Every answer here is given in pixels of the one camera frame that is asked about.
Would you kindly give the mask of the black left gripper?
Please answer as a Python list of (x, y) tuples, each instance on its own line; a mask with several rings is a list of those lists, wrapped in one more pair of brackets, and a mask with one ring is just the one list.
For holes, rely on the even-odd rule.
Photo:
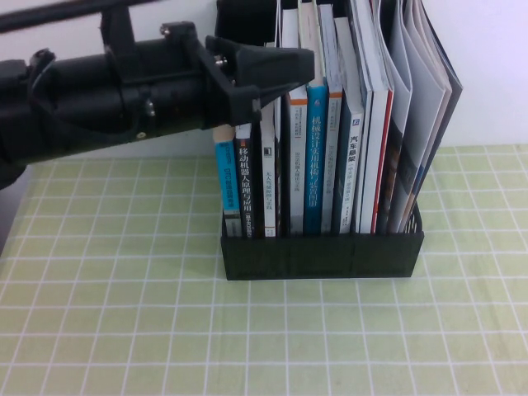
[(107, 25), (107, 61), (119, 99), (108, 134), (129, 143), (262, 118), (262, 108), (314, 79), (314, 52), (245, 45), (208, 35), (191, 22), (162, 26), (138, 42), (131, 26)]

